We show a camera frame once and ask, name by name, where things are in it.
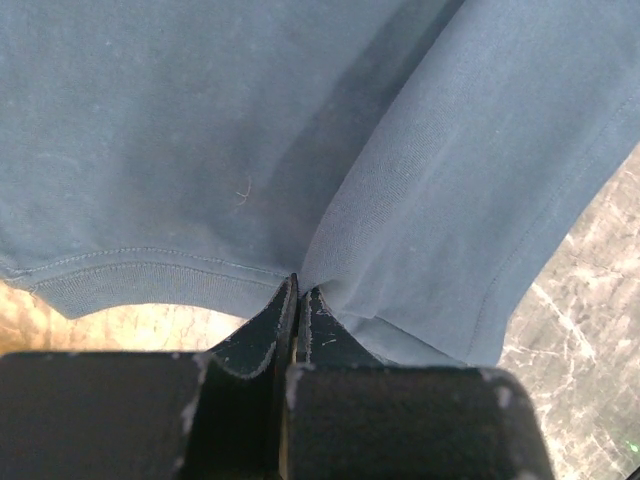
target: wooden surface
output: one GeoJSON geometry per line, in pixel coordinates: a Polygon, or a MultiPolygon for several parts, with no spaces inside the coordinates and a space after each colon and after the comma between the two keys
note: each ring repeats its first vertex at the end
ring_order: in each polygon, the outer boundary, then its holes
{"type": "MultiPolygon", "coordinates": [[[[557,478],[640,465],[640,149],[585,211],[521,302],[503,368],[531,393],[557,478]]],[[[0,283],[0,353],[206,349],[242,323],[194,307],[123,306],[67,321],[0,283]]]]}
{"type": "Polygon", "coordinates": [[[203,308],[136,305],[67,320],[0,282],[0,353],[18,350],[205,350],[243,320],[203,308]]]}

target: black clamp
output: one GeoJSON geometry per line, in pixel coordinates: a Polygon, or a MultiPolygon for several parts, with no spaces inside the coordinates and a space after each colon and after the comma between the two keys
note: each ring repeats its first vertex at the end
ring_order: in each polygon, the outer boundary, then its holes
{"type": "Polygon", "coordinates": [[[553,476],[511,375],[384,366],[292,276],[208,352],[1,357],[0,478],[553,476]]]}

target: ribbed hem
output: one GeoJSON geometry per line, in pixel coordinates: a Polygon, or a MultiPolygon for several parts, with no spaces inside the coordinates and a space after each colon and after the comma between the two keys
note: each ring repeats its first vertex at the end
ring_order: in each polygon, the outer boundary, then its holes
{"type": "Polygon", "coordinates": [[[278,288],[274,280],[267,284],[191,267],[136,262],[86,268],[19,287],[67,318],[142,303],[193,305],[251,318],[278,288]]]}

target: marble floor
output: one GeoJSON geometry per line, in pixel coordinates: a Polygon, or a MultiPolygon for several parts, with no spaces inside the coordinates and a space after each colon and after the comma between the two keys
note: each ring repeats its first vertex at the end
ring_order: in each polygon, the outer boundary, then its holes
{"type": "MultiPolygon", "coordinates": [[[[562,480],[640,465],[640,148],[607,183],[514,313],[501,366],[530,392],[562,480]]],[[[174,305],[67,321],[0,282],[0,354],[209,348],[242,324],[174,305]]]]}

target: floor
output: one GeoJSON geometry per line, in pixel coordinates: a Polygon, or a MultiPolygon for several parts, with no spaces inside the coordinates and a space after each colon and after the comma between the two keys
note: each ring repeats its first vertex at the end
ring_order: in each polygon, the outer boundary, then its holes
{"type": "MultiPolygon", "coordinates": [[[[536,404],[556,477],[622,480],[640,465],[640,148],[608,182],[515,312],[501,366],[536,404]]],[[[242,324],[174,305],[67,321],[0,282],[0,354],[192,350],[242,324]]]]}

